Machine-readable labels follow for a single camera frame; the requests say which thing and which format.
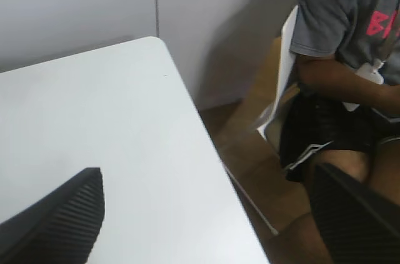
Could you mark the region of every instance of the white wall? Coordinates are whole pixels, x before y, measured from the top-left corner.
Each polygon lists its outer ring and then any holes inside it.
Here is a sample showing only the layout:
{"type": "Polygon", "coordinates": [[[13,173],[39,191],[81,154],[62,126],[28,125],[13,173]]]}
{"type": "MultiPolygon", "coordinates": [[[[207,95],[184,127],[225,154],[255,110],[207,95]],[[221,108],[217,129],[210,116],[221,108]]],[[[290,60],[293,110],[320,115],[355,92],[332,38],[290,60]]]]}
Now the white wall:
{"type": "Polygon", "coordinates": [[[156,34],[154,0],[0,0],[0,71],[156,34]]]}
{"type": "Polygon", "coordinates": [[[159,0],[167,42],[198,108],[243,97],[294,0],[159,0]]]}

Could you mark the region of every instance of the wooden floor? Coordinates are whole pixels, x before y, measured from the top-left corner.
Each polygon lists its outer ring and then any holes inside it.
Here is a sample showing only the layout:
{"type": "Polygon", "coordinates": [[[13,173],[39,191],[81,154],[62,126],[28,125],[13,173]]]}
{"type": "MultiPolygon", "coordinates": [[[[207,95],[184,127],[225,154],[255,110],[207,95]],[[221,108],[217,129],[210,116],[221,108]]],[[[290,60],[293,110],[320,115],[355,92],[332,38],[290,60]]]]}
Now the wooden floor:
{"type": "MultiPolygon", "coordinates": [[[[224,146],[236,134],[252,123],[274,98],[278,73],[280,40],[275,40],[270,55],[257,74],[247,98],[236,104],[210,109],[201,113],[206,128],[217,148],[224,146]]],[[[256,132],[228,149],[219,151],[224,163],[278,231],[309,211],[302,186],[286,181],[281,173],[279,158],[256,132]]],[[[259,215],[241,196],[261,243],[272,233],[259,215]]]]}

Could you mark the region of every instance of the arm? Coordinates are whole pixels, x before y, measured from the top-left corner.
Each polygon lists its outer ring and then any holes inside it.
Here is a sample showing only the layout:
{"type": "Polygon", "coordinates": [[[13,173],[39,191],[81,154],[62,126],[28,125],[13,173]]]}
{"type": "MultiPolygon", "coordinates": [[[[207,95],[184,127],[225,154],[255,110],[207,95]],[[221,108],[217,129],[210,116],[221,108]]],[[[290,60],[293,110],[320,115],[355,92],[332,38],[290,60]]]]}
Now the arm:
{"type": "Polygon", "coordinates": [[[299,55],[296,64],[301,81],[323,96],[400,114],[399,86],[382,86],[360,78],[334,56],[299,55]]]}

